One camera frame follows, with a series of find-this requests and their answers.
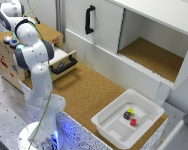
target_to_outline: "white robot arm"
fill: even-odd
[[[52,92],[51,74],[48,66],[44,65],[43,62],[53,59],[54,50],[49,42],[39,39],[37,30],[32,25],[35,22],[31,18],[23,20],[23,14],[24,6],[18,0],[0,4],[0,23],[7,30],[15,32],[22,43],[26,45],[24,48],[16,49],[13,56],[19,67],[29,69],[31,72],[33,90],[25,97],[26,103],[40,108],[40,116],[42,117]],[[65,106],[66,101],[63,97],[51,95],[47,113],[33,141],[33,146],[37,150],[43,150],[41,143],[49,139],[56,131],[55,114],[63,111]],[[35,133],[36,130],[32,132],[29,139],[32,140]]]

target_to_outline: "drawer handle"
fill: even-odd
[[[69,64],[67,64],[67,65],[65,65],[63,67],[57,68],[57,69],[54,69],[53,66],[50,66],[52,73],[58,75],[58,74],[60,74],[60,73],[62,73],[64,71],[66,71],[70,67],[76,65],[77,60],[75,58],[73,58],[72,55],[69,55],[69,60],[71,61]]]
[[[95,10],[95,7],[90,5],[90,8],[88,8],[86,10],[86,25],[85,25],[85,30],[86,30],[86,34],[90,34],[92,32],[94,32],[94,30],[92,28],[90,28],[90,12]]]

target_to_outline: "white plastic tray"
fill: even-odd
[[[135,127],[130,125],[131,120],[123,118],[128,108],[134,109],[132,118],[137,119]],[[163,113],[163,108],[129,89],[91,120],[99,133],[116,147],[130,149]]]

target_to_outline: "toy block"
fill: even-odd
[[[124,118],[125,118],[125,119],[129,120],[129,119],[130,119],[130,116],[131,116],[131,113],[130,113],[130,112],[127,112],[127,111],[126,111],[126,112],[124,113]]]
[[[137,120],[134,119],[134,118],[132,118],[130,125],[135,127],[135,126],[136,126],[136,123],[137,123]]]
[[[134,110],[133,109],[131,109],[131,108],[129,108],[128,109],[128,112],[130,112],[131,113],[131,116],[133,115],[133,113],[134,113]]]

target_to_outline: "brown cork surface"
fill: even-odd
[[[119,53],[172,82],[175,82],[184,60],[143,38],[138,38]]]
[[[32,88],[30,78],[24,80],[23,83]],[[59,94],[66,99],[64,111],[114,150],[117,150],[98,133],[96,126],[91,123],[91,118],[124,93],[125,89],[81,62],[78,62],[74,70],[57,79],[53,86],[52,93]],[[131,150],[139,150],[166,119],[167,115],[163,115]]]
[[[40,24],[37,24],[36,27],[38,28],[41,35],[43,36],[43,39],[45,39],[46,41],[52,41],[53,39],[55,39],[59,36],[63,36],[60,32],[58,32],[55,29],[49,27],[48,25],[46,25],[43,22],[41,22]],[[1,42],[3,42],[3,38],[6,35],[12,35],[12,32],[11,31],[8,31],[8,32],[1,32],[0,31],[0,41]]]

